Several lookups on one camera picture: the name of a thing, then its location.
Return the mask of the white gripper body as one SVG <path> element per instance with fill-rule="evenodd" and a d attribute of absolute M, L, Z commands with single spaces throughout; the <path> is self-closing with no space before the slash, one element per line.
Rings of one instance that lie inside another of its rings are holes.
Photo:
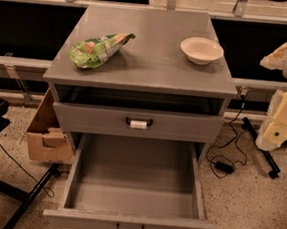
<path fill-rule="evenodd" d="M 258 149 L 273 151 L 287 141 L 287 91 L 277 90 L 258 131 Z"/>

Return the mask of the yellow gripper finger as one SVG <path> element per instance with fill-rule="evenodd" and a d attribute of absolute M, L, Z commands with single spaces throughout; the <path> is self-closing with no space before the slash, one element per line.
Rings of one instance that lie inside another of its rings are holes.
<path fill-rule="evenodd" d="M 287 43 L 280 45 L 271 54 L 265 56 L 259 64 L 261 67 L 272 69 L 272 70 L 282 70 L 283 63 L 285 59 L 285 52 L 287 51 Z"/>

